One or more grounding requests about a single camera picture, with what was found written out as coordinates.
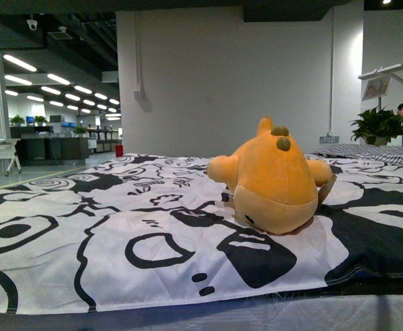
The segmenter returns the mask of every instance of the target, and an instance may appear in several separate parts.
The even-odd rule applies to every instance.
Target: power outlet
[[[134,99],[136,100],[142,100],[145,98],[145,93],[140,90],[140,91],[134,91]]]
[[[339,143],[339,136],[319,137],[319,143]]]

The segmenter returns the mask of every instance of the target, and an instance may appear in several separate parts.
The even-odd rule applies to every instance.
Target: computer monitor
[[[34,116],[27,116],[26,120],[27,120],[27,125],[34,124]]]
[[[64,122],[63,115],[50,115],[50,123]]]

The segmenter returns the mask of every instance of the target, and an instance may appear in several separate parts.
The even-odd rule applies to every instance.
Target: bedsheet
[[[186,305],[403,279],[403,166],[325,159],[313,219],[271,235],[234,216],[210,159],[127,154],[0,189],[0,312]]]

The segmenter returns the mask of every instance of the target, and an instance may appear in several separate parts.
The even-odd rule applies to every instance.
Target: green plant
[[[16,115],[13,118],[11,118],[10,123],[13,123],[13,124],[25,123],[25,119],[23,119],[19,115]]]
[[[45,118],[45,116],[35,116],[34,121],[36,123],[41,123],[41,122],[47,123],[48,122],[47,119]]]
[[[391,142],[391,138],[403,134],[402,118],[394,114],[392,110],[383,108],[376,111],[373,108],[365,110],[358,116],[362,119],[356,119],[351,124],[358,126],[356,130],[352,131],[351,140],[363,137],[366,143],[374,144],[378,138],[385,138],[386,141]]]
[[[86,133],[87,130],[83,126],[77,126],[73,130],[74,133]]]

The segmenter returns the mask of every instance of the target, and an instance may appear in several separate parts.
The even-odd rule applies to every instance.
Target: potted plant
[[[45,116],[35,116],[34,122],[37,123],[37,126],[42,126],[44,123],[47,123],[47,119]]]
[[[10,123],[13,126],[21,126],[21,124],[25,123],[25,119],[23,119],[19,115],[16,115],[16,116],[11,118]]]
[[[384,108],[376,111],[376,108],[365,110],[358,116],[362,119],[356,119],[351,124],[358,128],[353,130],[351,139],[356,141],[363,138],[367,144],[386,145],[391,142],[391,138],[396,138],[403,134],[402,118],[392,110]]]
[[[73,132],[79,136],[84,137],[87,130],[83,126],[77,126],[74,128]]]

